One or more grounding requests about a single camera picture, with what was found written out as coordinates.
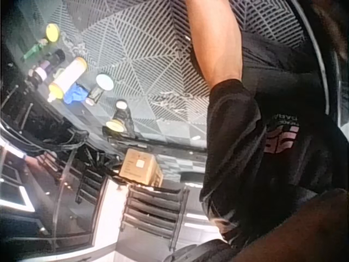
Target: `blue cloth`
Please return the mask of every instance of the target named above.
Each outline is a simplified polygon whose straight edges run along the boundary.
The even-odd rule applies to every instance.
[[[73,101],[84,101],[88,96],[88,91],[79,86],[77,83],[73,84],[71,88],[64,94],[63,100],[66,104]]]

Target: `led light strip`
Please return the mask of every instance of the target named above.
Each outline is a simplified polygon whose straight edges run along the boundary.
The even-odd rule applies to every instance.
[[[24,158],[24,156],[26,155],[24,152],[20,151],[18,148],[8,144],[8,142],[6,142],[1,136],[0,136],[0,146],[3,146],[4,148],[6,148],[7,151],[18,156],[19,158]]]
[[[20,205],[17,203],[0,199],[0,206],[7,206],[7,207],[11,207],[12,209],[18,209],[18,210],[27,211],[27,212],[35,212],[34,206],[29,199],[26,189],[23,186],[19,186],[19,189],[25,205]]]
[[[199,225],[199,224],[193,224],[193,223],[184,223],[184,226],[188,228],[203,229],[205,231],[219,233],[219,229],[213,225]]]
[[[186,217],[208,221],[208,218],[206,216],[204,216],[204,215],[197,215],[197,214],[187,213]]]

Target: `black t-shirt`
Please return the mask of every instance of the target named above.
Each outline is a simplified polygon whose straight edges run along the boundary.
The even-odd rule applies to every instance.
[[[232,247],[269,232],[317,193],[347,187],[348,142],[322,112],[254,98],[238,80],[216,85],[209,99],[200,201]]]

